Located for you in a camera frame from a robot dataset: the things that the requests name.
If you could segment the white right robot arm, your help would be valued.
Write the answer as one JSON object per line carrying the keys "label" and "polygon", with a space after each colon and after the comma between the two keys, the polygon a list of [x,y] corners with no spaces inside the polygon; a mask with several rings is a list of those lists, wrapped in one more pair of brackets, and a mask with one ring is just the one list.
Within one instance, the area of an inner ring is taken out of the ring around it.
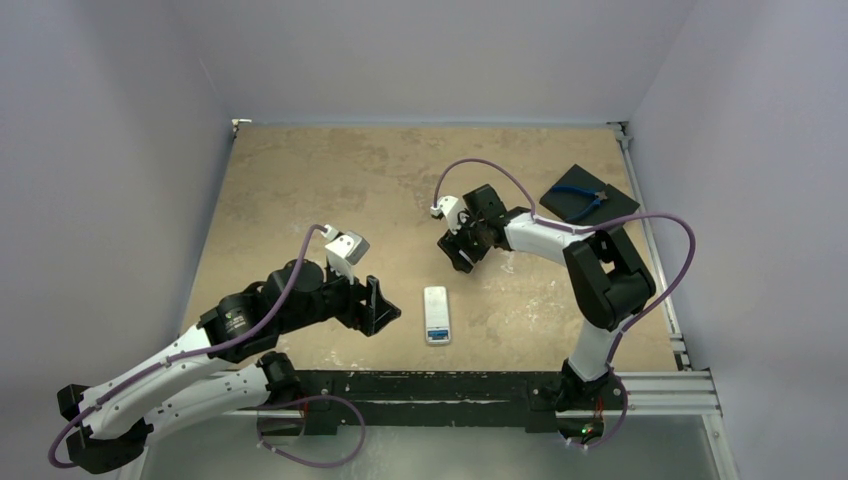
{"label": "white right robot arm", "polygon": [[626,321],[642,313],[656,285],[619,227],[593,230],[551,221],[526,207],[508,209],[485,184],[430,207],[448,229],[438,240],[452,267],[466,274],[492,249],[530,254],[563,266],[584,321],[560,373],[558,399],[584,407],[611,377],[609,355]]}

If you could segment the white remote control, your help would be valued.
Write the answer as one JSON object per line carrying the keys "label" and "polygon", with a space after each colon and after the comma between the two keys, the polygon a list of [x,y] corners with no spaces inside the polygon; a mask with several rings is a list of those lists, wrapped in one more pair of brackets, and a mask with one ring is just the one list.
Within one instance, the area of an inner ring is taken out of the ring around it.
{"label": "white remote control", "polygon": [[[452,340],[449,298],[444,286],[428,286],[423,290],[425,340],[429,345],[446,345]],[[448,341],[428,341],[427,326],[446,325],[450,327]]]}

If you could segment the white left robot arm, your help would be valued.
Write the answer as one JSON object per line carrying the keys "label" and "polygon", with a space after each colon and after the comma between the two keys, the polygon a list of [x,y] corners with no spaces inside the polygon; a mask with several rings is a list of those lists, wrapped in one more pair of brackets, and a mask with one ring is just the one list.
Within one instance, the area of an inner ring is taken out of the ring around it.
{"label": "white left robot arm", "polygon": [[57,394],[67,425],[48,453],[57,468],[103,474],[137,459],[166,435],[228,410],[284,409],[316,395],[302,385],[280,336],[330,319],[370,337],[399,318],[374,276],[348,279],[292,260],[228,295],[177,340],[138,366]]}

